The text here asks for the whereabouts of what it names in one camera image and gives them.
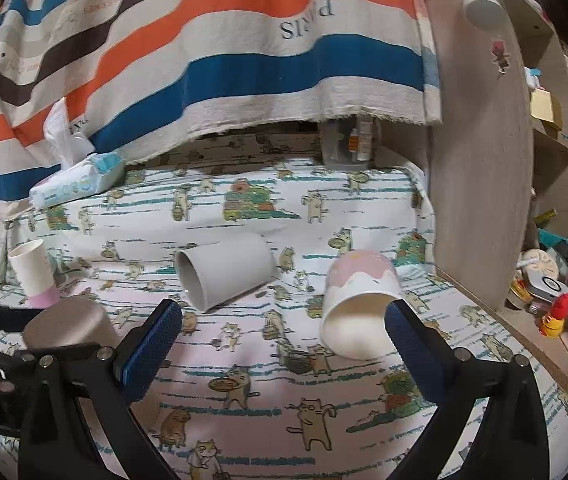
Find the beige square cup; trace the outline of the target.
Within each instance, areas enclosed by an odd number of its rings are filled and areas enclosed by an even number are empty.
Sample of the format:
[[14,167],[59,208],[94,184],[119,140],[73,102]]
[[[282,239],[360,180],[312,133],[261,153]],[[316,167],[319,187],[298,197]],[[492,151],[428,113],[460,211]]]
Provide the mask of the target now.
[[42,309],[26,323],[21,335],[29,351],[77,344],[114,348],[120,342],[106,310],[84,296],[63,298]]

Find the white and pink smiley cup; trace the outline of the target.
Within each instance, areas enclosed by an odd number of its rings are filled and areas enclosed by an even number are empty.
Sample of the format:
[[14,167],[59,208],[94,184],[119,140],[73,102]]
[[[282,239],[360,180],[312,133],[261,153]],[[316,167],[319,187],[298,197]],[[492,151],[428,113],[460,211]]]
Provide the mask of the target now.
[[60,300],[42,240],[30,240],[11,249],[8,260],[32,308],[45,309]]

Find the grey cylindrical cup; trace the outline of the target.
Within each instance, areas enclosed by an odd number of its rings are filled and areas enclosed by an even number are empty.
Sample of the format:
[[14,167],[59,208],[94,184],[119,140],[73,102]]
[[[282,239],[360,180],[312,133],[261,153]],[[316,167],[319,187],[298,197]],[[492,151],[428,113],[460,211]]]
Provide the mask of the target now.
[[267,242],[255,233],[180,249],[174,263],[187,301],[200,313],[267,284],[276,274]]

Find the red and yellow toy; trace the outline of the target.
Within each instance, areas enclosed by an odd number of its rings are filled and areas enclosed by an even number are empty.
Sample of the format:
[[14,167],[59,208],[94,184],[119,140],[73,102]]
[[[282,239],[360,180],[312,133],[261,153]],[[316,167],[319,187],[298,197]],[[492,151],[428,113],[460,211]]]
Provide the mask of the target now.
[[563,333],[566,318],[568,318],[568,292],[558,296],[550,310],[542,316],[540,333],[551,338],[560,336]]

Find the round white gadget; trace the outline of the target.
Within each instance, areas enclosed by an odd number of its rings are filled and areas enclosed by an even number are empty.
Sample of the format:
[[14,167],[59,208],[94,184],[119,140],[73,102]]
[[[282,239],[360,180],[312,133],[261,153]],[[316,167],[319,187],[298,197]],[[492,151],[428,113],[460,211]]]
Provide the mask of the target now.
[[553,304],[559,296],[568,294],[568,287],[564,283],[538,270],[526,268],[524,277],[530,295],[549,304]]

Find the baby wipes pack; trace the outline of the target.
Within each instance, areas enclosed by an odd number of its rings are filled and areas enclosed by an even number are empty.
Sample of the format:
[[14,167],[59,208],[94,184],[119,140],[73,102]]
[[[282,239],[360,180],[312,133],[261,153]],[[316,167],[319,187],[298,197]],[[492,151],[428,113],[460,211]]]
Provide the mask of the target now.
[[67,100],[61,98],[43,125],[44,139],[52,145],[60,169],[32,186],[29,200],[46,209],[109,190],[124,173],[124,161],[115,152],[98,153],[81,132],[72,132]]

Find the cat pattern table cloth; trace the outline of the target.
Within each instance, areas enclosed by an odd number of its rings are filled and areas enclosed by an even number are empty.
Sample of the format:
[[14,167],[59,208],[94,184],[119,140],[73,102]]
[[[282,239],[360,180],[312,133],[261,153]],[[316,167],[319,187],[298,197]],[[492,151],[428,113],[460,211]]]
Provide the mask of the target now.
[[[165,298],[185,323],[154,381],[148,432],[184,479],[383,479],[434,414],[398,353],[354,361],[321,341],[326,275],[352,249],[390,259],[407,300],[448,344],[504,362],[523,346],[435,272],[421,171],[380,150],[328,169],[310,133],[199,140],[128,170],[105,194],[0,222],[0,303],[24,304],[6,252],[41,240],[63,295],[101,304],[119,334]],[[270,283],[209,313],[174,257],[254,232]]]

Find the wooden shelf unit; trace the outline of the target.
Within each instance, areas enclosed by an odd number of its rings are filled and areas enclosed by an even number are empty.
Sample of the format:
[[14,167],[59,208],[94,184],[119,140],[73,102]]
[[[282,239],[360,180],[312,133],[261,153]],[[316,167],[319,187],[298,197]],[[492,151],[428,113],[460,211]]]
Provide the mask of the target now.
[[[429,133],[440,275],[493,314],[568,395],[568,350],[506,297],[531,211],[555,208],[568,234],[568,73],[552,25],[527,0],[498,0],[493,32],[462,0],[425,0],[438,51],[442,122]],[[511,66],[492,62],[502,38]]]

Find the striped hermes paris cloth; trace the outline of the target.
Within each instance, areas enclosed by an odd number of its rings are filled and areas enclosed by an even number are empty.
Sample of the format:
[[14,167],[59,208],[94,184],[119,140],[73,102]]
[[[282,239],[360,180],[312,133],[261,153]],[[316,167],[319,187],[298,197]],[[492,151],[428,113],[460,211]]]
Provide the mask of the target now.
[[5,0],[0,219],[60,168],[44,136],[57,102],[130,164],[278,122],[441,119],[424,0]]

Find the clear storage box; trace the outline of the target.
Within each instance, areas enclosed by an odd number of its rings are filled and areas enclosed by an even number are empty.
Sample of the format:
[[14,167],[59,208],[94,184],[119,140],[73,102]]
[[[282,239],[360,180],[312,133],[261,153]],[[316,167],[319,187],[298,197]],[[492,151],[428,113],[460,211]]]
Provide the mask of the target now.
[[367,115],[330,119],[319,125],[324,165],[331,170],[360,171],[373,165],[379,125]]

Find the bear sticker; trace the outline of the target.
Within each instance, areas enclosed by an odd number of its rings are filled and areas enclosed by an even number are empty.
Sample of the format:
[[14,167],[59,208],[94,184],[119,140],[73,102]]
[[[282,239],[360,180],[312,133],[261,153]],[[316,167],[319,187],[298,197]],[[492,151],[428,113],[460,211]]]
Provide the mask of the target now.
[[493,38],[491,40],[492,62],[497,65],[498,72],[505,74],[511,66],[510,54],[506,50],[505,41],[502,38]]

